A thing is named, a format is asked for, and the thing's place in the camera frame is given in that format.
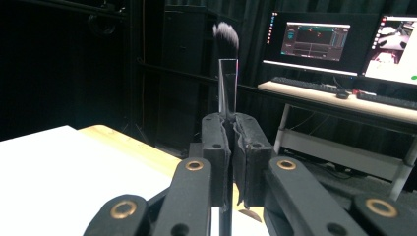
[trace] keyboard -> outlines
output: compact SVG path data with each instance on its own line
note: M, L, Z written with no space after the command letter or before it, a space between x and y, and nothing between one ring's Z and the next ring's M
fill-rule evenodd
M284 77L274 77L271 79L271 81L275 83L279 83L279 84L285 84L288 86L295 86L295 87L300 87L304 89L313 89L313 90L324 91L324 92L329 92L333 94L337 94L338 92L344 91L344 89L341 89L341 88L329 87L325 85L314 84L311 82L292 80L292 79L288 79Z
M357 93L356 97L361 100L373 101L376 103L417 110L417 102L414 101L402 100L380 95L370 95L363 92Z

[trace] brush handle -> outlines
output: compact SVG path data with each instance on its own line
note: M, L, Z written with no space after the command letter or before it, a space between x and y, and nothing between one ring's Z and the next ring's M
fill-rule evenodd
M237 59L218 60L218 112L228 121L235 120Z

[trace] makeup brush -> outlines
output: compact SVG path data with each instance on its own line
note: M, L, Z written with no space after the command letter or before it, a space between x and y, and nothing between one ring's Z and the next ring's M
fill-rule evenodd
M228 121L235 120L238 78L239 37L234 28L221 22L212 28L218 50L218 112Z

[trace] computer monitor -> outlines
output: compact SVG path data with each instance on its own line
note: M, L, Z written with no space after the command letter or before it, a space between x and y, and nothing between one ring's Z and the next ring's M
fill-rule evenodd
M381 16L362 75L417 85L417 17Z
M356 77L378 18L376 14L272 12L263 62Z

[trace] black bristles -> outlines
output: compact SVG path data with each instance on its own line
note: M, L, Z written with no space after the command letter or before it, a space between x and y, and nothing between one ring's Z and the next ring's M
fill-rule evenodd
M212 32L217 43L219 58L237 58L239 37L232 26L221 22L214 25Z

